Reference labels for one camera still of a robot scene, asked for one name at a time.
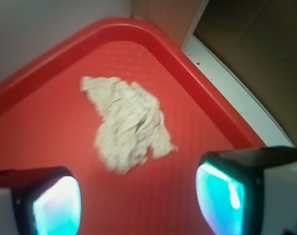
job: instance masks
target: white surface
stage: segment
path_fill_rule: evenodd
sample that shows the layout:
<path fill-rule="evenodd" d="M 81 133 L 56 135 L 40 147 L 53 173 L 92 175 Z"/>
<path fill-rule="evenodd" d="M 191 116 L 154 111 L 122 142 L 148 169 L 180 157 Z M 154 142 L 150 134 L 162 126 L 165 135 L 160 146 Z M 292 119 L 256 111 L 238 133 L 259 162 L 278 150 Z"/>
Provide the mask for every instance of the white surface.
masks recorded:
<path fill-rule="evenodd" d="M 0 188 L 0 235 L 17 235 L 18 228 L 9 188 Z"/>
<path fill-rule="evenodd" d="M 282 128 L 260 102 L 194 35 L 186 42 L 183 52 L 229 101 L 267 146 L 293 146 Z"/>
<path fill-rule="evenodd" d="M 93 22 L 130 16 L 131 0 L 0 0 L 0 82 Z"/>
<path fill-rule="evenodd" d="M 297 162 L 266 169 L 264 184 L 261 234 L 283 234 L 286 229 L 297 235 Z"/>
<path fill-rule="evenodd" d="M 119 77 L 85 76 L 81 90 L 102 118 L 94 146 L 108 170 L 125 174 L 144 164 L 148 148 L 154 159 L 177 149 L 164 125 L 159 100 L 140 84 L 129 85 Z"/>

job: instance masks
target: white wall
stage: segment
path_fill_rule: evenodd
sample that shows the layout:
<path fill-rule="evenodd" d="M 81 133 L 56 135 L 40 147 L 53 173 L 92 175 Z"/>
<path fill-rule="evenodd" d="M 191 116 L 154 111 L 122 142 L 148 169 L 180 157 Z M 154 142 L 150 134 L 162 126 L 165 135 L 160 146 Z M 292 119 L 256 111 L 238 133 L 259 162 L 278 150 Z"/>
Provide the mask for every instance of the white wall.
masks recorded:
<path fill-rule="evenodd" d="M 130 16 L 131 0 L 0 0 L 0 83 L 91 23 Z"/>

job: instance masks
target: blue lens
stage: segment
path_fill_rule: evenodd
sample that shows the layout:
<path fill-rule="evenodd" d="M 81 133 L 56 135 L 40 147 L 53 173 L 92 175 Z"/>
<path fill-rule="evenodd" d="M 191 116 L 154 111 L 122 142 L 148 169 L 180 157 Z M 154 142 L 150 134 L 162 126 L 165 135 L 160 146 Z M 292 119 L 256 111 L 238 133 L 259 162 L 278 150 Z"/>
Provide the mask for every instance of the blue lens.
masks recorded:
<path fill-rule="evenodd" d="M 62 177 L 33 203 L 38 235 L 75 235 L 81 220 L 81 193 L 76 179 Z"/>
<path fill-rule="evenodd" d="M 196 172 L 197 200 L 203 216 L 217 235 L 243 234 L 245 189 L 209 163 Z"/>

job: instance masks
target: red tray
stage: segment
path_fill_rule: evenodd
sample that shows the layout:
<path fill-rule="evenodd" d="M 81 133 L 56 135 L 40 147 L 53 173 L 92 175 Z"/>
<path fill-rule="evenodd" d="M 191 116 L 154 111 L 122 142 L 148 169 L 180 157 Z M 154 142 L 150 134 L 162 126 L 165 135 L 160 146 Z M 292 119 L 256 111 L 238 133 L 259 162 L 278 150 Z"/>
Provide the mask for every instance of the red tray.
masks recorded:
<path fill-rule="evenodd" d="M 100 119 L 79 91 L 84 75 L 137 81 L 155 95 L 179 151 L 124 176 L 106 171 L 93 149 Z M 137 20 L 97 22 L 0 85 L 0 170 L 68 167 L 82 190 L 80 234 L 210 234 L 195 192 L 200 157 L 257 146 L 208 79 Z"/>

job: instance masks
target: white edge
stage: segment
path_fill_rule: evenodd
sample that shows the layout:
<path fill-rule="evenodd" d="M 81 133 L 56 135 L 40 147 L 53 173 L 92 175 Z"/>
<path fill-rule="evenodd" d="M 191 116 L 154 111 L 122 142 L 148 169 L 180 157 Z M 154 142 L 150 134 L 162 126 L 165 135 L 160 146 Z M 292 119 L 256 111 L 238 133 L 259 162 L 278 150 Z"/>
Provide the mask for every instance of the white edge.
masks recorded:
<path fill-rule="evenodd" d="M 294 147 L 283 129 L 244 84 L 194 35 L 184 54 L 228 100 L 267 146 Z"/>

